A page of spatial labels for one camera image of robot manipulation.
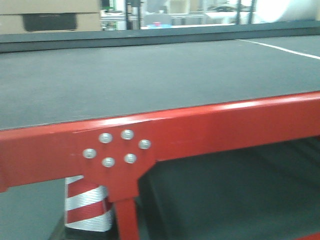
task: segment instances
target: round bolt head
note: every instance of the round bolt head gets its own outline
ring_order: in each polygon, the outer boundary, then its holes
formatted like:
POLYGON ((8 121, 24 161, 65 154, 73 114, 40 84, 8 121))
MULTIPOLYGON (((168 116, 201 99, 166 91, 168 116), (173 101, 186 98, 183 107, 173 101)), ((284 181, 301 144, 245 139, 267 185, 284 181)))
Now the round bolt head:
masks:
POLYGON ((132 153, 128 153, 127 155, 124 156, 124 161, 128 164, 133 164, 136 160, 137 160, 137 156, 132 153))
POLYGON ((149 149, 151 147, 151 142, 149 140, 143 139, 139 142, 140 149, 149 149))
POLYGON ((96 152, 96 150, 94 150, 92 148, 87 148, 87 149, 83 150, 82 155, 86 159, 94 159, 97 156, 97 152, 96 152))
POLYGON ((102 160, 102 165, 105 166, 106 168, 111 168, 115 165, 116 161, 112 157, 106 157, 105 159, 102 160))
POLYGON ((112 139, 113 139, 113 137, 110 133, 101 133, 99 135, 99 141, 100 141, 100 143, 103 143, 103 144, 111 143, 112 139))
POLYGON ((126 129, 121 132, 121 138, 124 140, 131 140, 135 136, 134 131, 126 129))

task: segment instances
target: gray tabletop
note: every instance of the gray tabletop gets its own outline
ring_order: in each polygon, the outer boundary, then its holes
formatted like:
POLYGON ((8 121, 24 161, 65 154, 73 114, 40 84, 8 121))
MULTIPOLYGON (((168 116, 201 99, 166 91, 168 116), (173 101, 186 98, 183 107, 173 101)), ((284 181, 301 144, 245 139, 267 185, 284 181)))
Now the gray tabletop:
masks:
POLYGON ((320 91, 318 59, 239 40, 3 53, 0 73, 0 129, 320 91))

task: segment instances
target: red table leg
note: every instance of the red table leg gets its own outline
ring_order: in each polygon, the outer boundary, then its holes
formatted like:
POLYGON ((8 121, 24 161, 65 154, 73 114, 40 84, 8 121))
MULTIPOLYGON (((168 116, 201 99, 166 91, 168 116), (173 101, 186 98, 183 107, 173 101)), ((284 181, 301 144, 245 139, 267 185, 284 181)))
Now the red table leg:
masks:
POLYGON ((139 240, 136 204, 134 198, 116 201, 115 211, 121 240, 139 240))

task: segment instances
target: reflective tape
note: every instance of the reflective tape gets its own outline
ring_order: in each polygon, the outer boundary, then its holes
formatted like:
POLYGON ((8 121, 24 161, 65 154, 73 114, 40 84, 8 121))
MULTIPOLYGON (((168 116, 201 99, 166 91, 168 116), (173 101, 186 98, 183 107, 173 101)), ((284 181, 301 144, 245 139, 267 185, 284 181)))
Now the reflective tape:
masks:
POLYGON ((105 232, 112 227, 113 209, 104 186, 80 176, 65 179, 64 225, 68 228, 105 232))

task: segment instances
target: red metal frame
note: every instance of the red metal frame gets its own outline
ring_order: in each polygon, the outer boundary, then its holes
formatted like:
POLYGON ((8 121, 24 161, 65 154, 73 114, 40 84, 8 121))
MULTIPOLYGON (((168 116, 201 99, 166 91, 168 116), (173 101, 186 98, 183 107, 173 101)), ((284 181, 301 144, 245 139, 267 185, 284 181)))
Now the red metal frame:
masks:
POLYGON ((108 187, 122 240, 138 240, 133 197, 138 179, 157 161, 320 135, 320 91, 0 131, 0 191, 84 175, 108 187), (132 140, 123 140, 125 129, 132 140), (101 133, 113 141, 98 141, 101 133), (138 143, 151 141, 142 150, 138 143), (94 159, 82 152, 92 148, 94 159), (126 154, 137 156, 134 164, 126 154), (103 158, 116 160, 111 168, 103 158))
POLYGON ((310 236, 305 236, 302 238, 299 238, 297 240, 319 240, 320 239, 320 232, 310 235, 310 236))

